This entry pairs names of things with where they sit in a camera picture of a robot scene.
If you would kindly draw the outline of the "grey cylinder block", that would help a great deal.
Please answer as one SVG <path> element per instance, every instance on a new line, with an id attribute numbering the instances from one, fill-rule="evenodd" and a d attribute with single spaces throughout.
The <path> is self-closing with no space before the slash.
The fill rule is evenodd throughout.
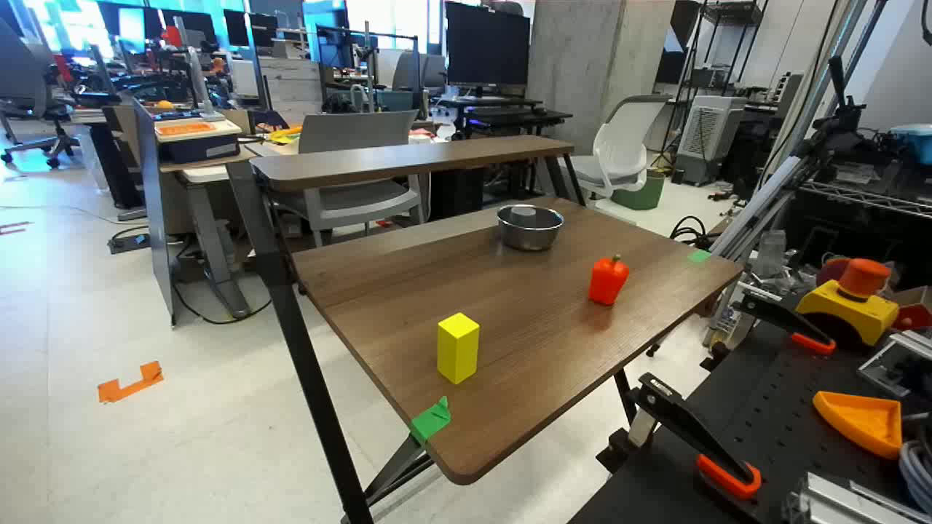
<path id="1" fill-rule="evenodd" d="M 513 202 L 508 214 L 532 218 L 536 214 L 536 202 Z"/>

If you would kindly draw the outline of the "silver metal pot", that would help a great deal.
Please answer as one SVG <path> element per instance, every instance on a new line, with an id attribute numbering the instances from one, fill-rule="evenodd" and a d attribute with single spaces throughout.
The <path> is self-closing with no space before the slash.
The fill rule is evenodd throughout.
<path id="1" fill-rule="evenodd" d="M 556 240 L 556 233 L 565 226 L 565 214 L 552 205 L 536 202 L 532 218 L 508 214 L 508 205 L 498 210 L 498 230 L 505 246 L 542 253 Z"/>

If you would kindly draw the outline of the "wooden table with black legs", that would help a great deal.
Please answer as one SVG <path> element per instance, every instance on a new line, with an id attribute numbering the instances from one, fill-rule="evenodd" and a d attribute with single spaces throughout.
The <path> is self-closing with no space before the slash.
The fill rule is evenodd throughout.
<path id="1" fill-rule="evenodd" d="M 556 198 L 565 226 L 543 253 L 501 240 L 482 210 L 347 243 L 291 253 L 267 214 L 259 226 L 259 274 L 269 290 L 303 399 L 313 419 L 347 524 L 368 524 L 376 504 L 440 467 L 475 482 L 593 387 L 674 328 L 735 280 L 735 265 Z M 591 265 L 616 255 L 629 280 L 610 304 L 588 300 Z M 318 307 L 408 424 L 371 480 L 361 480 L 338 422 L 303 310 Z M 451 384 L 435 373 L 435 322 L 479 322 L 476 373 Z M 417 441 L 409 419 L 440 395 L 451 424 Z"/>

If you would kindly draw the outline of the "yellow rectangular block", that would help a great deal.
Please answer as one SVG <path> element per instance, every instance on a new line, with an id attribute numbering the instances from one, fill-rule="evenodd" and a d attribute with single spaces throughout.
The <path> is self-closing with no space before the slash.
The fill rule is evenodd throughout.
<path id="1" fill-rule="evenodd" d="M 456 310 L 435 322 L 435 373 L 462 384 L 476 373 L 479 322 Z"/>

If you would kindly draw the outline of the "grey office chair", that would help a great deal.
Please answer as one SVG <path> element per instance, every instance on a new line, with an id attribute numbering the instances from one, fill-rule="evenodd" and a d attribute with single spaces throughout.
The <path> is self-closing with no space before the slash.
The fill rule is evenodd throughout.
<path id="1" fill-rule="evenodd" d="M 312 114 L 303 118 L 297 151 L 405 146 L 412 118 L 412 109 Z M 412 175 L 278 192 L 277 202 L 297 213 L 309 223 L 313 240 L 322 240 L 331 226 L 368 223 L 402 213 L 417 223 L 425 221 L 421 188 Z"/>

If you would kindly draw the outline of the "orange toy pepper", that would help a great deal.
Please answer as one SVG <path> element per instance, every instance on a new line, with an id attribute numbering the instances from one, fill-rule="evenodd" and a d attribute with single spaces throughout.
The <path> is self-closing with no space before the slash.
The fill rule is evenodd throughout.
<path id="1" fill-rule="evenodd" d="M 610 304 L 629 280 L 629 265 L 616 255 L 601 255 L 591 265 L 588 300 Z"/>

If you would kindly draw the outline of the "green corner tape near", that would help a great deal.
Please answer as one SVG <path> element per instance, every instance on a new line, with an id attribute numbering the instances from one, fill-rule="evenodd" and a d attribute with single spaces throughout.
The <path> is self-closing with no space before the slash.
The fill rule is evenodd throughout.
<path id="1" fill-rule="evenodd" d="M 417 441 L 428 441 L 449 424 L 451 424 L 451 400 L 440 395 L 434 405 L 428 405 L 421 412 L 409 419 L 409 432 Z"/>

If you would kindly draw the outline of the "green corner tape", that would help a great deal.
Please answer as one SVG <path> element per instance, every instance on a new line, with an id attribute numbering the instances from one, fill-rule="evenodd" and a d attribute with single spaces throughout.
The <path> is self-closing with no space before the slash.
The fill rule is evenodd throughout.
<path id="1" fill-rule="evenodd" d="M 695 265 L 702 265 L 702 262 L 706 262 L 709 259 L 709 253 L 706 250 L 690 250 L 690 255 L 687 255 L 687 262 L 695 262 Z"/>
<path id="2" fill-rule="evenodd" d="M 409 419 L 409 432 L 417 441 L 428 441 L 449 424 L 451 424 L 451 400 L 440 395 L 434 405 L 428 405 L 421 412 Z"/>

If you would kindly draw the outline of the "white plastic chair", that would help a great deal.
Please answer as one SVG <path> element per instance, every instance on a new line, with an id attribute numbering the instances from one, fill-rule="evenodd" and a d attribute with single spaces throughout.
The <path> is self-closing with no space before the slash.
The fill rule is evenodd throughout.
<path id="1" fill-rule="evenodd" d="M 664 96 L 629 96 L 607 109 L 591 151 L 569 157 L 585 199 L 645 186 L 645 137 L 664 105 Z"/>

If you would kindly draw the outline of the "black computer monitor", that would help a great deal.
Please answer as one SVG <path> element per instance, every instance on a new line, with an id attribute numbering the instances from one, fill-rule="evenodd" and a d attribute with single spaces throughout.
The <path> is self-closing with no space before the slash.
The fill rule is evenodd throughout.
<path id="1" fill-rule="evenodd" d="M 523 83 L 530 19 L 479 6 L 446 6 L 449 77 L 459 83 Z"/>

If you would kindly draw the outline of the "green corner tape far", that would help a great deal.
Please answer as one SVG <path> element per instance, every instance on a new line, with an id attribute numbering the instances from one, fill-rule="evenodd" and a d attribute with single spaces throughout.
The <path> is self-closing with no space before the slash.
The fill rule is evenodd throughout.
<path id="1" fill-rule="evenodd" d="M 690 250 L 690 255 L 687 255 L 687 262 L 695 262 L 695 265 L 702 265 L 702 262 L 706 262 L 709 259 L 709 253 L 706 250 Z"/>

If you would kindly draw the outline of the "black box orange top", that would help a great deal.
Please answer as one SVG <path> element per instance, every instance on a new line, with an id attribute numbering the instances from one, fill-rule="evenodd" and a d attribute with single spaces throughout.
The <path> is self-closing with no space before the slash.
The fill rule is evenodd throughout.
<path id="1" fill-rule="evenodd" d="M 234 153 L 240 128 L 230 118 L 166 118 L 153 133 L 163 160 L 201 163 Z"/>

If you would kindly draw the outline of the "orange floor marker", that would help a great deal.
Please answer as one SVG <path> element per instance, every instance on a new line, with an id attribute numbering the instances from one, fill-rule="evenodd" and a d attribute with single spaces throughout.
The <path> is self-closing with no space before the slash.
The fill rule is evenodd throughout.
<path id="1" fill-rule="evenodd" d="M 141 393 L 141 390 L 147 390 L 147 387 L 153 387 L 159 381 L 163 381 L 159 361 L 147 361 L 147 364 L 138 364 L 138 379 L 137 381 L 109 379 L 109 381 L 101 381 L 95 387 L 95 393 L 98 393 L 98 400 L 108 405 L 108 400 L 122 400 L 122 399 L 127 399 L 134 393 Z"/>

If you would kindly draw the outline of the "orange triangular plastic piece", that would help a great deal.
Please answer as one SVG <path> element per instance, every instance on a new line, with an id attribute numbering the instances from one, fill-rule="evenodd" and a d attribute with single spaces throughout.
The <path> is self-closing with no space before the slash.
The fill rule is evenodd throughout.
<path id="1" fill-rule="evenodd" d="M 897 399 L 817 390 L 814 412 L 862 450 L 897 459 L 903 448 L 903 405 Z"/>

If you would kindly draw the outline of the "black office chair left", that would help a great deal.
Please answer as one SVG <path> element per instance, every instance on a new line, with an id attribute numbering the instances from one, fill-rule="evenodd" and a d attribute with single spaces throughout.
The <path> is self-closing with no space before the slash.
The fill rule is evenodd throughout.
<path id="1" fill-rule="evenodd" d="M 25 140 L 3 124 L 9 140 L 3 163 L 10 163 L 13 151 L 39 147 L 45 165 L 57 167 L 60 157 L 71 153 L 74 140 L 64 131 L 66 99 L 51 92 L 51 52 L 39 41 L 19 38 L 6 19 L 0 19 L 0 101 L 3 114 L 28 109 L 51 121 L 45 137 Z"/>

